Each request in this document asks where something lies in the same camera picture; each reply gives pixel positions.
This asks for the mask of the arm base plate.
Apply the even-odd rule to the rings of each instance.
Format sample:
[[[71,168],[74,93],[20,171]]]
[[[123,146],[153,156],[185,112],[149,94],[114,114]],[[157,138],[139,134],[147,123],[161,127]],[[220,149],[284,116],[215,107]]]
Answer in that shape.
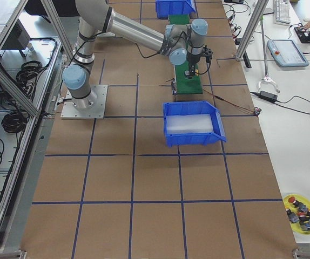
[[[90,85],[91,93],[84,99],[72,98],[67,91],[66,98],[71,100],[63,104],[62,119],[103,119],[105,114],[108,85]]]

